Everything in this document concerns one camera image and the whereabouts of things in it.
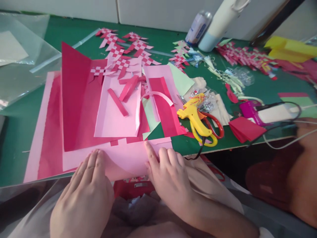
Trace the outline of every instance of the white cable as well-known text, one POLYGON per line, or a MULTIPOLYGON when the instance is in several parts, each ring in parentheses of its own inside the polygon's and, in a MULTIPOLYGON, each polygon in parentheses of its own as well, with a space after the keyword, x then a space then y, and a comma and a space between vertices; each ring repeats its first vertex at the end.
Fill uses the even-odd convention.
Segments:
MULTIPOLYGON (((307 122, 307 121, 292 121, 292 122, 303 122, 303 123, 317 124, 316 122, 307 122)), ((279 147, 279 148, 273 147, 273 146, 267 141, 267 139, 266 139, 266 137, 265 137, 265 134, 263 134, 263 139, 264 139, 265 143, 266 143, 269 147, 271 147, 272 149, 284 149, 284 148, 288 147, 289 145, 295 143, 296 141, 299 141, 299 140, 303 139, 304 137, 306 137, 306 136, 308 136, 308 135, 310 135, 310 134, 312 134, 312 133, 314 133, 314 132, 317 132, 317 129, 315 129, 315 130, 313 130, 313 131, 311 131, 311 132, 308 132, 308 133, 306 133, 306 134, 304 134, 304 135, 298 137, 297 139, 295 139, 295 140, 289 142, 288 144, 286 144, 286 145, 284 145, 284 146, 282 146, 282 147, 279 147)))

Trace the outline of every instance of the paper scraps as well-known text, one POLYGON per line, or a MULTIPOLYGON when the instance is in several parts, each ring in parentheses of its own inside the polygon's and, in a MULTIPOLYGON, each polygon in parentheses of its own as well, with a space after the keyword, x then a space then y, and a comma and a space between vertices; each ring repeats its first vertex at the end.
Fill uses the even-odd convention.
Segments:
POLYGON ((264 132, 266 132, 265 128, 249 121, 242 116, 229 122, 229 126, 235 137, 241 143, 245 143, 247 140, 253 141, 257 137, 261 136, 264 132))

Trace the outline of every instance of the craft supplies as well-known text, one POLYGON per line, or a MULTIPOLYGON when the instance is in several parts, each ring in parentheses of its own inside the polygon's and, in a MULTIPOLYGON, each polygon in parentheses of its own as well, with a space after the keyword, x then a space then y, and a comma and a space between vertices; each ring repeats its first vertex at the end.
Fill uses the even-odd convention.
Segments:
POLYGON ((201 10, 195 17, 190 27, 185 41, 190 46, 197 46, 200 38, 204 35, 206 29, 212 20, 212 14, 205 10, 201 10))
POLYGON ((238 18, 250 1, 223 0, 198 48, 204 52, 212 51, 220 42, 230 23, 238 18))

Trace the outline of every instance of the spray can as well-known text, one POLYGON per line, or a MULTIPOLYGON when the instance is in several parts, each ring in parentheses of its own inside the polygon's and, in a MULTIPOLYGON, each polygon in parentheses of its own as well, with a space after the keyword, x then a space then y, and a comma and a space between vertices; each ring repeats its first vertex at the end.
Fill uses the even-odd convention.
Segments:
POLYGON ((200 38, 205 33, 211 23, 212 15, 210 12, 201 10, 195 17, 191 28, 189 29, 185 41, 190 46, 197 46, 200 38))

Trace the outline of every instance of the white bottle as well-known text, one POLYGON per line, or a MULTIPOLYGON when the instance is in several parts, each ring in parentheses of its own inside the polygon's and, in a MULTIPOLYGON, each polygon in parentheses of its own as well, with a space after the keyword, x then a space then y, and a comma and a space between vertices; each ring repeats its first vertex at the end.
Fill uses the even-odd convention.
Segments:
POLYGON ((210 52, 220 42, 233 19, 238 18, 251 0, 224 0, 213 17, 205 35, 198 44, 204 52, 210 52))

